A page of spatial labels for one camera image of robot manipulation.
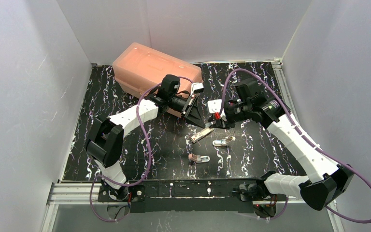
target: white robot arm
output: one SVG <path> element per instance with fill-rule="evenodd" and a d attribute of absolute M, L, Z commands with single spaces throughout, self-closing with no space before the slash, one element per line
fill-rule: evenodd
<path fill-rule="evenodd" d="M 140 125 L 136 118 L 137 107 L 142 122 L 154 119 L 171 108 L 181 112 L 188 123 L 206 127 L 197 108 L 197 97 L 203 91 L 202 84 L 193 83 L 187 99 L 176 95 L 178 87 L 179 78 L 167 75 L 156 89 L 157 94 L 154 94 L 156 90 L 152 90 L 139 106 L 133 106 L 106 120 L 95 118 L 86 142 L 86 150 L 101 169 L 103 176 L 107 177 L 105 182 L 109 186 L 119 191 L 121 186 L 113 182 L 126 182 L 118 160 L 123 138 Z M 298 127 L 302 135 L 306 135 L 303 129 L 296 121 L 295 126 L 291 125 L 280 104 L 273 98 L 265 97 L 255 80 L 241 81 L 236 84 L 236 90 L 240 99 L 226 103 L 221 115 L 217 113 L 221 100 L 207 103 L 209 112 L 213 113 L 209 120 L 210 128 L 230 129 L 235 126 L 235 122 L 246 119 L 259 122 L 288 148 L 307 173 L 307 176 L 291 176 L 268 172 L 254 183 L 240 186 L 240 194 L 244 195 L 245 199 L 254 200 L 273 194 L 284 194 L 304 199 L 313 209 L 321 210 L 346 190 L 353 173 L 317 152 L 315 148 L 318 146 L 309 146 L 295 127 Z"/>
<path fill-rule="evenodd" d="M 266 197 L 270 194 L 295 196 L 315 210 L 322 210 L 327 204 L 341 195 L 348 187 L 353 173 L 337 162 L 320 154 L 302 136 L 315 143 L 300 127 L 295 117 L 294 123 L 288 120 L 282 106 L 275 98 L 268 98 L 254 79 L 246 79 L 235 85 L 239 99 L 225 103 L 221 115 L 221 100 L 207 103 L 213 113 L 209 121 L 211 128 L 230 129 L 235 122 L 252 119 L 277 137 L 304 168 L 307 176 L 282 175 L 268 172 L 255 185 L 243 187 L 241 195 Z"/>
<path fill-rule="evenodd" d="M 179 86 L 179 77 L 167 75 L 161 86 L 150 91 L 150 94 L 140 102 L 140 105 L 109 116 L 105 120 L 94 118 L 85 149 L 99 166 L 103 176 L 117 183 L 125 183 L 127 180 L 118 161 L 124 137 L 140 125 L 136 115 L 137 107 L 143 123 L 156 118 L 171 108 L 180 112 L 187 123 L 205 127 L 197 107 L 198 96 L 204 90 L 202 83 L 192 83 L 188 98 L 176 95 Z M 116 190 L 121 189 L 120 185 L 108 179 L 105 182 L 109 186 Z"/>

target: black tabletop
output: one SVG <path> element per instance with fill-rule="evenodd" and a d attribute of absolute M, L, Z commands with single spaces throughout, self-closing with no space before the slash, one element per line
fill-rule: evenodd
<path fill-rule="evenodd" d="M 280 95 L 270 62 L 203 63 L 201 67 L 204 92 L 200 94 L 200 112 L 205 121 L 209 113 L 205 104 L 221 97 L 228 73 L 235 68 L 253 71 Z M 231 79 L 227 97 L 236 98 L 235 82 L 251 78 L 240 72 Z M 138 99 L 123 92 L 114 80 L 111 66 L 93 68 L 71 145 L 63 181 L 93 180 L 100 170 L 88 157 L 83 146 L 93 117 L 110 116 L 135 105 Z M 189 141 L 201 128 L 188 125 L 168 113 L 145 123 L 153 147 L 154 163 L 148 179 L 247 178 L 259 177 L 267 171 L 281 174 L 305 175 L 292 154 L 258 123 L 246 120 L 231 130 L 215 129 L 210 135 L 193 144 Z M 214 147 L 213 140 L 233 135 L 229 147 Z M 128 180 L 139 179 L 146 168 L 146 143 L 140 128 L 126 136 L 120 163 Z M 188 154 L 209 156 L 208 163 L 190 165 Z"/>

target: white wall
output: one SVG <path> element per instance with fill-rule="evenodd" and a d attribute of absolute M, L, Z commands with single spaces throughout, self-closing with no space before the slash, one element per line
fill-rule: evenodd
<path fill-rule="evenodd" d="M 56 0 L 0 0 L 0 231 L 39 231 L 90 63 Z"/>
<path fill-rule="evenodd" d="M 57 0 L 91 63 L 132 42 L 189 62 L 281 57 L 311 0 Z"/>
<path fill-rule="evenodd" d="M 371 1 L 313 1 L 283 62 L 301 124 L 371 181 Z M 338 209 L 371 218 L 370 190 L 355 177 Z M 371 231 L 342 222 L 346 231 Z"/>
<path fill-rule="evenodd" d="M 151 46 L 145 0 L 57 0 L 89 61 L 112 64 L 133 42 Z"/>

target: purple cable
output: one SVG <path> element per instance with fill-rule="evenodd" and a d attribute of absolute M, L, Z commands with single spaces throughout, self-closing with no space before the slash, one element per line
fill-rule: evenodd
<path fill-rule="evenodd" d="M 181 79 L 185 79 L 191 83 L 193 83 L 192 80 L 190 80 L 189 78 L 186 78 L 186 77 L 182 77 L 182 76 L 179 76 L 179 78 Z M 128 214 L 124 215 L 123 217 L 121 217 L 120 219 L 116 219 L 116 220 L 109 220 L 109 219 L 104 219 L 102 218 L 95 210 L 94 206 L 93 206 L 93 203 L 92 203 L 92 192 L 93 192 L 93 187 L 95 185 L 95 182 L 96 182 L 96 179 L 98 177 L 103 177 L 104 179 L 110 181 L 111 183 L 115 184 L 115 185 L 120 185 L 120 186 L 124 186 L 124 187 L 131 187 L 131 186 L 135 186 L 135 185 L 138 185 L 139 183 L 141 183 L 142 181 L 144 181 L 146 178 L 147 178 L 147 175 L 150 171 L 150 168 L 151 168 L 151 161 L 152 161 L 152 154 L 151 154 L 151 146 L 150 146 L 150 140 L 148 139 L 148 135 L 147 135 L 147 132 L 146 132 L 146 129 L 144 128 L 144 124 L 142 122 L 142 119 L 140 118 L 140 114 L 139 114 L 139 106 L 140 106 L 140 102 L 144 99 L 144 97 L 146 96 L 146 94 L 148 92 L 150 92 L 152 89 L 158 87 L 159 85 L 161 85 L 161 83 L 158 83 L 157 85 L 149 88 L 148 90 L 146 90 L 142 95 L 141 97 L 139 98 L 139 101 L 137 102 L 137 107 L 136 107 L 136 115 L 137 115 L 137 119 L 139 121 L 139 124 L 140 124 L 140 128 L 142 129 L 143 131 L 143 134 L 145 136 L 145 140 L 146 140 L 146 144 L 147 144 L 147 151 L 148 151 L 148 162 L 147 162 L 147 168 L 146 168 L 146 171 L 144 172 L 144 175 L 140 178 L 140 180 L 132 183 L 132 184 L 125 184 L 125 183 L 119 183 L 119 182 L 116 182 L 106 176 L 103 176 L 103 175 L 97 175 L 95 176 L 95 178 L 93 179 L 93 182 L 92 182 L 92 187 L 90 188 L 90 199 L 89 199 L 89 202 L 90 202 L 90 207 L 92 208 L 92 211 L 93 213 L 97 216 L 98 219 L 102 220 L 102 221 L 105 221 L 105 222 L 115 222 L 115 221 L 120 221 L 122 220 L 124 217 L 126 217 Z"/>
<path fill-rule="evenodd" d="M 223 109 L 224 109 L 224 103 L 225 103 L 225 94 L 226 94 L 226 90 L 227 90 L 227 86 L 228 86 L 228 82 L 229 82 L 229 79 L 231 78 L 231 76 L 238 72 L 238 71 L 242 71 L 242 72 L 245 72 L 245 73 L 248 73 L 250 74 L 251 76 L 253 76 L 255 79 L 257 79 L 261 84 L 263 84 L 269 91 L 270 93 L 276 98 L 276 100 L 278 101 L 278 103 L 282 106 L 285 114 L 286 114 L 286 117 L 288 118 L 289 122 L 291 123 L 292 126 L 295 126 L 295 122 L 294 120 L 292 119 L 291 117 L 291 114 L 290 112 L 288 111 L 288 109 L 285 107 L 284 103 L 282 102 L 282 100 L 279 98 L 279 96 L 273 91 L 273 89 L 271 87 L 269 87 L 267 85 L 267 83 L 265 83 L 259 76 L 255 75 L 253 72 L 250 72 L 246 69 L 234 69 L 233 71 L 231 71 L 226 80 L 225 80 L 225 83 L 224 83 L 224 88 L 223 88 L 223 95 L 221 97 L 221 110 L 220 110 L 220 114 L 223 112 Z M 299 135 L 301 135 L 301 138 L 304 139 L 311 147 L 315 147 L 315 144 L 313 144 L 305 135 L 302 135 L 302 132 L 301 130 L 299 129 L 299 126 L 296 126 L 295 127 L 295 130 L 298 132 Z M 349 169 L 351 172 L 353 172 L 355 175 L 359 176 L 360 179 L 362 179 L 368 186 L 369 188 L 371 189 L 371 182 L 366 178 L 364 177 L 361 173 L 359 173 L 357 170 L 353 169 L 351 166 L 347 165 L 346 163 L 338 160 L 337 158 L 329 155 L 328 153 L 326 153 L 325 151 L 323 151 L 322 149 L 320 148 L 317 148 L 316 151 L 318 151 L 319 153 L 323 154 L 324 156 L 336 161 L 337 163 L 339 163 L 340 165 L 342 165 L 343 167 Z M 368 223 L 371 223 L 371 219 L 369 220 L 358 220 L 358 219 L 354 219 L 354 218 L 350 218 L 350 217 L 347 217 L 347 216 L 344 216 L 336 211 L 334 211 L 333 209 L 331 209 L 330 207 L 326 206 L 326 208 L 333 212 L 334 214 L 340 216 L 341 218 L 343 219 L 346 219 L 348 221 L 352 221 L 352 222 L 356 222 L 356 223 L 362 223 L 362 224 L 368 224 Z"/>
<path fill-rule="evenodd" d="M 274 217 L 270 217 L 270 220 L 279 218 L 285 212 L 287 206 L 288 206 L 288 196 L 286 196 L 285 204 L 284 204 L 284 207 L 282 208 L 281 212 Z"/>

